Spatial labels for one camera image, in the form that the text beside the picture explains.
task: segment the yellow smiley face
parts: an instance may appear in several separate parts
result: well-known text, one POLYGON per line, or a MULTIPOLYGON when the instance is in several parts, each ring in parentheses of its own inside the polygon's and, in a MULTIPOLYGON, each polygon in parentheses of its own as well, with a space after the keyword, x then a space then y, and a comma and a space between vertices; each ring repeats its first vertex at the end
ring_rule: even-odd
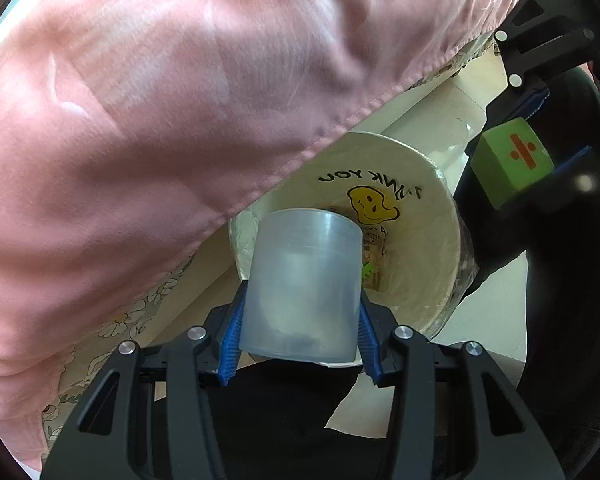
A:
POLYGON ((358 222, 364 225, 375 225, 400 216, 397 207, 384 205, 384 195, 369 186, 357 186, 349 189, 347 196, 353 209, 358 214, 358 222))

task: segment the pink bedsheet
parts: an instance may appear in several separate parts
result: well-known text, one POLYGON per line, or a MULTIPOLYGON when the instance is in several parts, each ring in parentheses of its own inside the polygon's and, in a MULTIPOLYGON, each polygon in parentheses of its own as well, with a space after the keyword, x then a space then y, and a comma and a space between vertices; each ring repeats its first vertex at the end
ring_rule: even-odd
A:
POLYGON ((0 47, 0 436, 71 346, 517 0, 40 0, 0 47))

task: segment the blue gripper pad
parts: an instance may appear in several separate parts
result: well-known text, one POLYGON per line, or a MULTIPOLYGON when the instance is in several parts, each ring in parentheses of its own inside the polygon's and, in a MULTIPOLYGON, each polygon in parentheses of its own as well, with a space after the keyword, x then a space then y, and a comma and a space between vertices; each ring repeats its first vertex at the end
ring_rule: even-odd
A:
POLYGON ((382 367, 380 365, 380 343, 371 325, 369 314, 364 303, 360 304, 360 323, 358 325, 358 349, 365 374, 378 384, 382 379, 382 367))
POLYGON ((239 300, 235 308, 234 316, 227 326, 226 333, 220 345, 220 357, 218 365, 218 380, 222 386, 227 386, 229 380, 235 375, 240 360, 240 330, 242 329, 242 316, 244 315, 245 294, 239 300))

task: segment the translucent plastic cup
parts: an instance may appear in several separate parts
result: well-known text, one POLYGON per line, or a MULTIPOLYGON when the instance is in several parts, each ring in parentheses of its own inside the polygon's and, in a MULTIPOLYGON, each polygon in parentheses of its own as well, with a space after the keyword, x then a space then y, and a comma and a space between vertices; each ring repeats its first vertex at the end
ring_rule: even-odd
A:
POLYGON ((240 349, 267 357, 344 363, 356 357, 362 231, 320 209, 286 209, 258 228, 240 349))

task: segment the green cube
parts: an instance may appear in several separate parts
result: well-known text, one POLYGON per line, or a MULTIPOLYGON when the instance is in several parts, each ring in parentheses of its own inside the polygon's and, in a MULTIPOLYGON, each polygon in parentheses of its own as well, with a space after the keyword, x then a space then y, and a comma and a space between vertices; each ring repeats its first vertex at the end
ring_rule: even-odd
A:
POLYGON ((554 170, 549 153, 522 118, 482 134, 471 168, 494 208, 554 170))

